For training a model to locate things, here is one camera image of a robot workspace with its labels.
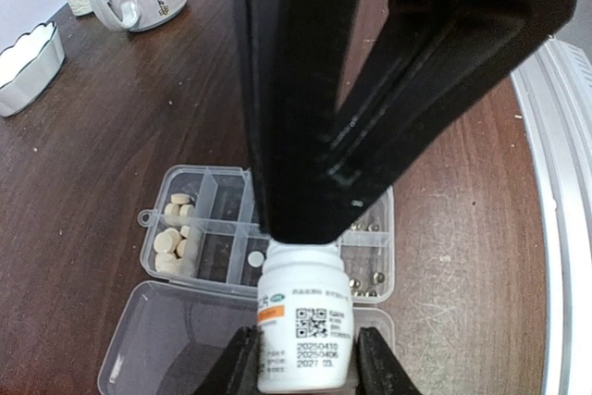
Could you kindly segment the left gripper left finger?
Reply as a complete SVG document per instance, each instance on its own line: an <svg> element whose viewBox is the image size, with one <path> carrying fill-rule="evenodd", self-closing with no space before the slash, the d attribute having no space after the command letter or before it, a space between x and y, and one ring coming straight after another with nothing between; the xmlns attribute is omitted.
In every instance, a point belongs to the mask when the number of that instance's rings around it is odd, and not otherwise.
<svg viewBox="0 0 592 395"><path fill-rule="evenodd" d="M258 389L261 333L240 327L193 395L253 395Z"/></svg>

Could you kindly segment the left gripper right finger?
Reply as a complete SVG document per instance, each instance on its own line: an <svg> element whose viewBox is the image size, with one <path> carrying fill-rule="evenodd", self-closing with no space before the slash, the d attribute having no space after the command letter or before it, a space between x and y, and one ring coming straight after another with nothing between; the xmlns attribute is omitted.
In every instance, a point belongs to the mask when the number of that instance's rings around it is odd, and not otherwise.
<svg viewBox="0 0 592 395"><path fill-rule="evenodd" d="M420 395L393 351L375 327L362 327L355 344L359 395Z"/></svg>

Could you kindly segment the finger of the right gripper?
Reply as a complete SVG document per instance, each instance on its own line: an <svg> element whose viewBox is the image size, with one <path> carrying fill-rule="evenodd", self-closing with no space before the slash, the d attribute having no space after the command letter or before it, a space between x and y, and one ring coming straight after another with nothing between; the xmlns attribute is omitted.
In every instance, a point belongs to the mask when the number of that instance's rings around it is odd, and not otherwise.
<svg viewBox="0 0 592 395"><path fill-rule="evenodd" d="M358 0L232 2L260 227L332 242L352 221L327 160Z"/></svg>
<svg viewBox="0 0 592 395"><path fill-rule="evenodd" d="M339 109L323 213L335 240L454 120L574 14L576 0L390 0Z"/></svg>

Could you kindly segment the clear plastic pill organizer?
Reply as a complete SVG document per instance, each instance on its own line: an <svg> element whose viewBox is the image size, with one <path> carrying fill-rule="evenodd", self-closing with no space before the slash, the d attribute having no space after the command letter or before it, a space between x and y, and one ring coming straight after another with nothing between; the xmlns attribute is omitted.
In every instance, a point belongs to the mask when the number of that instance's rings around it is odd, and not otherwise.
<svg viewBox="0 0 592 395"><path fill-rule="evenodd" d="M189 224L199 231L196 275L154 268L154 235L172 193L193 197ZM269 238L260 231L251 174L240 167L176 165L154 206L138 216L146 234L140 261L149 279L131 293L107 349L97 386L103 394L190 394L235 331L256 319L256 285Z"/></svg>

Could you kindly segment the small white pill bottle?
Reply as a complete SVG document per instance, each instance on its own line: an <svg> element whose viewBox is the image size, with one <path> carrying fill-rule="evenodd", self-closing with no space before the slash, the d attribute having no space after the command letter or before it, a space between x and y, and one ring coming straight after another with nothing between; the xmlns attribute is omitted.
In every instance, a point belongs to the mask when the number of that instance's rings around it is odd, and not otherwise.
<svg viewBox="0 0 592 395"><path fill-rule="evenodd" d="M257 284L258 389L341 389L354 343L350 279L334 244L271 241Z"/></svg>

